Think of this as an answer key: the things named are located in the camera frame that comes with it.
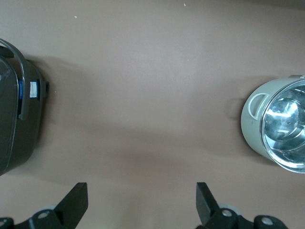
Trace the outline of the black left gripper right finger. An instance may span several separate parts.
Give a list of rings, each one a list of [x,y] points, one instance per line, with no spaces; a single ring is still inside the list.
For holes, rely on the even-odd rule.
[[[258,215],[249,221],[235,210],[220,207],[205,182],[196,184],[196,209],[201,221],[196,229],[287,229],[273,216]]]

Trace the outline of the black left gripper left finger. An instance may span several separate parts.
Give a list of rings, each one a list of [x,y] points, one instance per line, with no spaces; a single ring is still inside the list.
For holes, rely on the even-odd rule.
[[[9,217],[0,218],[0,229],[76,229],[88,209],[88,186],[77,183],[53,209],[36,212],[15,224]]]

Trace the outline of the dark grey rice cooker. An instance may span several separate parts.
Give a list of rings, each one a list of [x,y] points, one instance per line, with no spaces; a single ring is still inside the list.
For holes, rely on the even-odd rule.
[[[38,68],[0,38],[0,176],[31,157],[48,89]]]

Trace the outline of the brown table cover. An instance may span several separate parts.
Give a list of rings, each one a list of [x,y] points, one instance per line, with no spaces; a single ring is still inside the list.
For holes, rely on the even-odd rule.
[[[196,183],[305,229],[305,175],[240,128],[263,83],[305,74],[305,0],[0,0],[0,38],[50,82],[37,146],[0,176],[21,222],[87,182],[77,229],[194,229]]]

